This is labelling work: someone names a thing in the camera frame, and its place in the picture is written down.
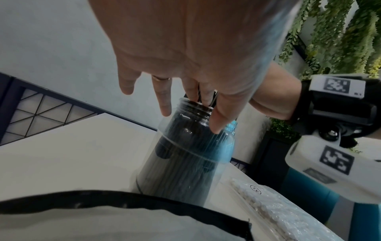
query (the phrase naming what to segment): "plastic jar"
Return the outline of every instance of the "plastic jar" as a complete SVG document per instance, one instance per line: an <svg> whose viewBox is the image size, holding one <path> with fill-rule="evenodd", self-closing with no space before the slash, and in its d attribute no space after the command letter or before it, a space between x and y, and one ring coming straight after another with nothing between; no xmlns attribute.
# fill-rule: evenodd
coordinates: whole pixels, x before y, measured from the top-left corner
<svg viewBox="0 0 381 241"><path fill-rule="evenodd" d="M203 206L230 162L236 121L220 134L209 129L211 107L180 99L164 118L136 179L140 193Z"/></svg>

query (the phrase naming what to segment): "bubble wrap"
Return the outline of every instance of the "bubble wrap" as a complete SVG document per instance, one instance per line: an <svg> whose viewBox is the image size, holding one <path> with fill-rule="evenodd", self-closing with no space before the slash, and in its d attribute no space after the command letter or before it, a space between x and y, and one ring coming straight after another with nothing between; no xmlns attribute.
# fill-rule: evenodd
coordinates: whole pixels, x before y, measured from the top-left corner
<svg viewBox="0 0 381 241"><path fill-rule="evenodd" d="M280 241L343 241L339 236L275 190L232 179L233 189Z"/></svg>

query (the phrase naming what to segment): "tabletop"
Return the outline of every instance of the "tabletop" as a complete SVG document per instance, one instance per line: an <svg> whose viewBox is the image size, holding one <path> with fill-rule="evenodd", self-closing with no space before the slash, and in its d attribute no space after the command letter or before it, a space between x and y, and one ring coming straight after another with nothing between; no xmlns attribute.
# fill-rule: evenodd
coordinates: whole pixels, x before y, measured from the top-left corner
<svg viewBox="0 0 381 241"><path fill-rule="evenodd" d="M1 146L0 201L86 189L129 192L155 133L101 114ZM250 219L255 240L270 240L226 185L230 178L253 182L229 163L205 208Z"/></svg>

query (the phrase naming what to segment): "skin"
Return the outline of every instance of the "skin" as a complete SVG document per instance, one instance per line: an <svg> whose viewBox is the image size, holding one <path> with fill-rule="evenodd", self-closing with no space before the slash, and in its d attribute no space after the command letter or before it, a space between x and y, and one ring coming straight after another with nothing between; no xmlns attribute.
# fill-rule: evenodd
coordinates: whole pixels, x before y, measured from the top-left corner
<svg viewBox="0 0 381 241"><path fill-rule="evenodd" d="M193 101L200 86L206 106L216 89L209 120L214 133L236 119L247 102L269 116L291 116L300 82L271 60L299 0L89 2L113 46L123 93L133 93L141 72L181 78ZM170 115L172 80L152 84L162 114Z"/></svg>

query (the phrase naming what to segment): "transparent container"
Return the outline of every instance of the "transparent container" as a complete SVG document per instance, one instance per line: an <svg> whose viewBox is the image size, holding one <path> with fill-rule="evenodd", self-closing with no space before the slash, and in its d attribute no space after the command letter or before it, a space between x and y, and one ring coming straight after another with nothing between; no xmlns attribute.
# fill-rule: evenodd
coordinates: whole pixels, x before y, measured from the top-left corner
<svg viewBox="0 0 381 241"><path fill-rule="evenodd" d="M137 176L140 193L203 206L234 149L236 121L220 134L209 129L211 107L180 99L164 118Z"/></svg>

